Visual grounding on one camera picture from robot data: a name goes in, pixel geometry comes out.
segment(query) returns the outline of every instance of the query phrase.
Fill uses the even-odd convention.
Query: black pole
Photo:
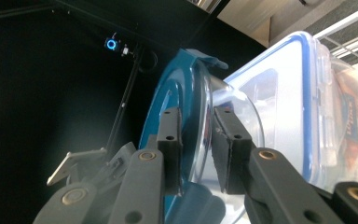
[[[129,81],[127,82],[126,90],[124,90],[123,98],[121,99],[120,106],[118,107],[115,122],[113,123],[112,131],[109,135],[109,140],[107,141],[107,144],[106,144],[108,160],[112,159],[112,157],[114,157],[116,155],[116,153],[119,151],[119,147],[116,146],[117,133],[120,129],[121,121],[123,120],[123,116],[124,116],[124,113],[125,113],[127,105],[128,105],[128,101],[131,96],[133,84],[135,83],[135,79],[139,72],[139,67],[140,67],[142,58],[144,56],[144,51],[145,51],[145,46],[143,44],[138,43],[135,48],[135,51],[134,51],[135,61],[133,63]]]

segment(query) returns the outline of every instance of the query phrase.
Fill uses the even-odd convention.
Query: transparent container
[[[280,150],[307,181],[329,191],[338,181],[358,181],[356,162],[345,156],[349,138],[358,150],[358,82],[342,66],[317,39],[296,32],[225,79],[254,103],[265,146]],[[358,153],[351,160],[358,161]]]
[[[261,127],[260,117],[255,106],[245,93],[229,86],[226,82],[210,76],[212,83],[213,106],[222,106],[234,111],[242,125],[252,136],[257,147],[264,146],[264,134]],[[204,170],[200,179],[201,185],[206,186],[213,195],[220,197],[226,205],[226,215],[221,223],[235,223],[245,213],[244,195],[227,195],[221,192],[217,172],[213,164],[212,147],[209,147]]]

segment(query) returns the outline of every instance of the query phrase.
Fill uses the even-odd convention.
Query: blue light
[[[113,40],[113,39],[110,39],[110,40],[107,41],[106,46],[107,46],[109,49],[113,50],[113,49],[116,48],[116,41]]]

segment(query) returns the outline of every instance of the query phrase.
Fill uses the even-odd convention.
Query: plastic food container
[[[358,181],[358,82],[307,33],[287,36],[225,79],[254,103],[265,146],[311,184]]]

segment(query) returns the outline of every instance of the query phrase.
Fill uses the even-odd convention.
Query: container lid
[[[263,134],[260,134],[261,125],[252,103],[243,92],[235,91],[227,83],[210,76],[207,70],[209,65],[227,68],[225,63],[197,50],[179,50],[159,80],[141,137],[139,148],[144,148],[148,136],[158,133],[160,114],[169,107],[180,108],[183,139],[182,178],[188,192],[184,192],[182,197],[165,197],[166,220],[174,219],[172,223],[186,223],[188,214],[183,213],[188,210],[185,208],[189,205],[188,202],[201,208],[199,205],[202,199],[194,194],[191,196],[195,189],[207,189],[215,197],[209,201],[214,203],[204,203],[203,207],[211,208],[213,204],[219,204],[215,203],[216,201],[223,204],[223,207],[218,206],[224,211],[221,223],[233,223],[244,213],[243,195],[226,195],[220,192],[210,148],[213,106],[229,105],[237,116],[246,113],[249,119],[248,127],[252,126],[252,129],[248,130],[249,133],[258,146],[263,146],[259,144]]]
[[[331,84],[329,52],[305,32],[275,44],[225,79],[255,104],[264,129],[265,145],[280,152],[303,177],[317,179],[320,136],[335,134],[334,125],[318,116],[333,113],[321,105],[324,86]]]

